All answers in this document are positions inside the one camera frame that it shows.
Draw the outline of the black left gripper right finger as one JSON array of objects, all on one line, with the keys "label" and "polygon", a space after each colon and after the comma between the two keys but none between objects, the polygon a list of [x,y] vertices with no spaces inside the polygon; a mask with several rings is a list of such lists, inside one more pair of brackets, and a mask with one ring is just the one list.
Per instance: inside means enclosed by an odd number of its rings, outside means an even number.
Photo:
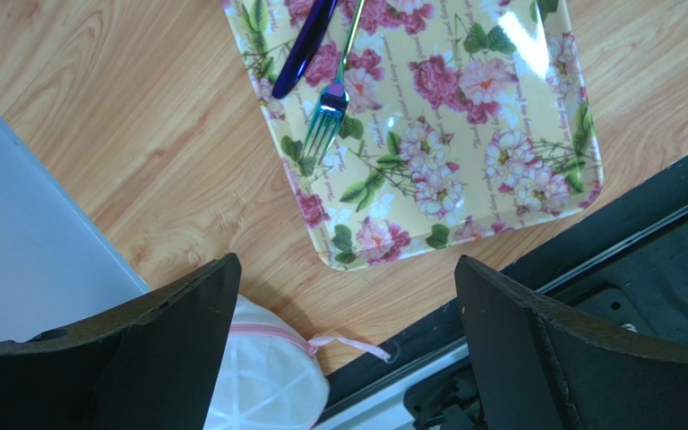
[{"label": "black left gripper right finger", "polygon": [[539,294],[463,256],[460,316],[490,429],[688,429],[688,346]]}]

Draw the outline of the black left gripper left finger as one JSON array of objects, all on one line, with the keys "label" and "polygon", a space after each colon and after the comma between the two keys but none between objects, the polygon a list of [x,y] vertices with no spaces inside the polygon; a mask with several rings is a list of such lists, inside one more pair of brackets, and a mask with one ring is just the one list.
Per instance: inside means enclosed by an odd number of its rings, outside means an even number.
[{"label": "black left gripper left finger", "polygon": [[200,429],[237,304],[225,254],[26,342],[0,342],[0,429]]}]

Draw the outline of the iridescent rainbow fork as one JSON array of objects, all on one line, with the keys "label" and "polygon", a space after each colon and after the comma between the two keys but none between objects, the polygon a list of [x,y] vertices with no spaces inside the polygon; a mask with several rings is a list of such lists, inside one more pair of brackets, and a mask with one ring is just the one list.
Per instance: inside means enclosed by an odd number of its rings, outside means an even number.
[{"label": "iridescent rainbow fork", "polygon": [[311,114],[308,130],[303,143],[303,150],[315,165],[323,162],[328,149],[336,138],[343,123],[349,105],[349,94],[344,85],[344,75],[348,65],[348,56],[361,21],[366,0],[359,0],[353,11],[347,39],[341,49],[335,79],[323,88]]}]

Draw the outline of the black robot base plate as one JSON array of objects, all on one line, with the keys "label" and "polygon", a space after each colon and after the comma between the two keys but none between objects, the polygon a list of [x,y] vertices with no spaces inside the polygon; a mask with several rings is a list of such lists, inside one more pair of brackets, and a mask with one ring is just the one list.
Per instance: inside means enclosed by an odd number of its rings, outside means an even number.
[{"label": "black robot base plate", "polygon": [[[503,273],[628,331],[688,346],[688,154],[548,240]],[[323,414],[403,366],[463,339],[456,298],[335,371]],[[408,389],[411,429],[479,425],[469,357]]]}]

